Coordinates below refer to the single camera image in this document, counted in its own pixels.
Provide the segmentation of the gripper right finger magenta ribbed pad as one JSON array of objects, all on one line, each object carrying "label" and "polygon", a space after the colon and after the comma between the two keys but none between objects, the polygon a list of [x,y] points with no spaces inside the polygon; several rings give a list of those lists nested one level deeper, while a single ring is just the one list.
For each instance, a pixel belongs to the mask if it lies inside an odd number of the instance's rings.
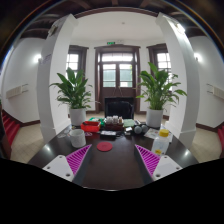
[{"label": "gripper right finger magenta ribbed pad", "polygon": [[168,155],[158,156],[140,145],[135,145],[134,155],[144,181],[156,181],[182,169]]}]

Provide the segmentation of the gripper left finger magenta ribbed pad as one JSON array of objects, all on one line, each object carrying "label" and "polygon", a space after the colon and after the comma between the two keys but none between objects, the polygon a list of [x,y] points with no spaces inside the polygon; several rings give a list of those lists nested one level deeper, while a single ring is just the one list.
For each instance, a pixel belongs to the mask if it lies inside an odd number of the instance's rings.
[{"label": "gripper left finger magenta ribbed pad", "polygon": [[90,149],[91,145],[87,145],[67,156],[58,155],[45,167],[43,167],[43,170],[72,182],[77,176],[84,159],[90,152]]}]

